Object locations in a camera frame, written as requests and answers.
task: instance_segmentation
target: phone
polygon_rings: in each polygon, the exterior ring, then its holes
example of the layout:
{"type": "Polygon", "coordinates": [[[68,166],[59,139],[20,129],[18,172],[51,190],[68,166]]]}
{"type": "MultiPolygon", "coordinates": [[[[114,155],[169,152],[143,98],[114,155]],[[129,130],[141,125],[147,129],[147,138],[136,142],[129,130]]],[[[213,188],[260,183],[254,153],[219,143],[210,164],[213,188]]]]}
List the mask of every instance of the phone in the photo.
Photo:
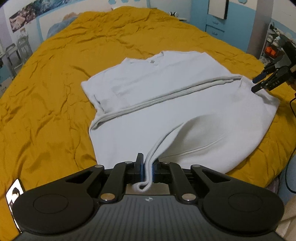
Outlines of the phone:
{"type": "Polygon", "coordinates": [[[15,222],[15,225],[19,233],[21,233],[22,231],[20,230],[20,227],[18,226],[17,222],[15,221],[15,218],[13,217],[12,206],[15,203],[16,199],[23,193],[24,193],[24,188],[23,188],[22,182],[19,179],[15,180],[15,182],[11,185],[11,187],[6,193],[6,201],[7,201],[9,210],[11,212],[11,216],[15,222]]]}

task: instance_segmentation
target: yellow bedspread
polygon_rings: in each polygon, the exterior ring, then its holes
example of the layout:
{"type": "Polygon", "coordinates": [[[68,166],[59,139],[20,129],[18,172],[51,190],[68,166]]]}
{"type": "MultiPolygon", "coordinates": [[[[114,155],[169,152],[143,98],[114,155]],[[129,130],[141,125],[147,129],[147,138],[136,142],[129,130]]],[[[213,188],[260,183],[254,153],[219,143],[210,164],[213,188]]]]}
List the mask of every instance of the yellow bedspread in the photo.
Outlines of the yellow bedspread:
{"type": "MultiPolygon", "coordinates": [[[[26,190],[95,165],[88,127],[95,109],[80,83],[125,57],[148,58],[162,50],[207,52],[232,73],[252,78],[263,65],[196,27],[156,9],[122,7],[87,12],[46,40],[0,99],[0,240],[17,235],[5,193],[16,178],[26,190]]],[[[296,121],[283,84],[281,100],[260,146],[229,174],[266,186],[296,145],[296,121]]]]}

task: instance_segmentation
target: black cable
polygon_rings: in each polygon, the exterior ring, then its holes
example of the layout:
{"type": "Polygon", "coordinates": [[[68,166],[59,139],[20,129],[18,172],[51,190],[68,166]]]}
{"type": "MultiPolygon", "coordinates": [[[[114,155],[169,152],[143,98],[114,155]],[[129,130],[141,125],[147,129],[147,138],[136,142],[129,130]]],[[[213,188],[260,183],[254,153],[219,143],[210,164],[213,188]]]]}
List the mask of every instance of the black cable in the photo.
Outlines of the black cable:
{"type": "MultiPolygon", "coordinates": [[[[294,114],[294,116],[295,116],[295,118],[296,118],[296,114],[295,114],[295,112],[294,112],[294,110],[293,110],[293,108],[292,108],[292,102],[293,102],[294,100],[296,100],[296,97],[290,101],[290,107],[291,107],[291,110],[292,110],[292,112],[293,112],[293,114],[294,114]]],[[[291,160],[292,160],[292,158],[293,158],[293,154],[294,154],[295,151],[296,151],[296,147],[294,148],[294,150],[293,150],[293,152],[292,152],[292,154],[291,154],[291,156],[290,156],[290,158],[289,158],[289,161],[288,161],[288,163],[287,163],[287,167],[286,167],[286,170],[285,170],[285,183],[286,183],[286,187],[287,187],[287,189],[288,189],[291,193],[294,193],[294,194],[296,194],[296,191],[293,191],[293,190],[289,187],[288,182],[287,182],[287,171],[288,171],[289,164],[290,164],[290,162],[291,162],[291,160]]]]}

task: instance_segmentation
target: metal screw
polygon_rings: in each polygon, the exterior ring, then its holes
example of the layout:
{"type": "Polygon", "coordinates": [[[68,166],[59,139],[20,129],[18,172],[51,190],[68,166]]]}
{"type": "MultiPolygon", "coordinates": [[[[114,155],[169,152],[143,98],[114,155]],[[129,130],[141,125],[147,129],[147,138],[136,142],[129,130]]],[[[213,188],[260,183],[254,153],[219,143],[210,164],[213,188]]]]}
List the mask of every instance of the metal screw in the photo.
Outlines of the metal screw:
{"type": "Polygon", "coordinates": [[[194,199],[196,199],[196,196],[192,193],[186,193],[182,195],[182,199],[184,199],[185,201],[193,201],[194,199]]]}
{"type": "Polygon", "coordinates": [[[104,193],[101,195],[101,199],[104,201],[111,201],[115,198],[115,195],[113,193],[104,193]]]}

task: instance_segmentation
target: poster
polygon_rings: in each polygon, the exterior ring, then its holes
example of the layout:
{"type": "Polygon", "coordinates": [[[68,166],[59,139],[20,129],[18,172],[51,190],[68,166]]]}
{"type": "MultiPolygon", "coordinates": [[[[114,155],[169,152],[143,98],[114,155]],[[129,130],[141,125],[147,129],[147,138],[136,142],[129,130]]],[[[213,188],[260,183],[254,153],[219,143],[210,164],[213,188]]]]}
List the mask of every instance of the poster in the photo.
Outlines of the poster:
{"type": "Polygon", "coordinates": [[[11,29],[15,32],[38,16],[67,3],[76,1],[80,0],[36,0],[9,18],[11,29]]]}

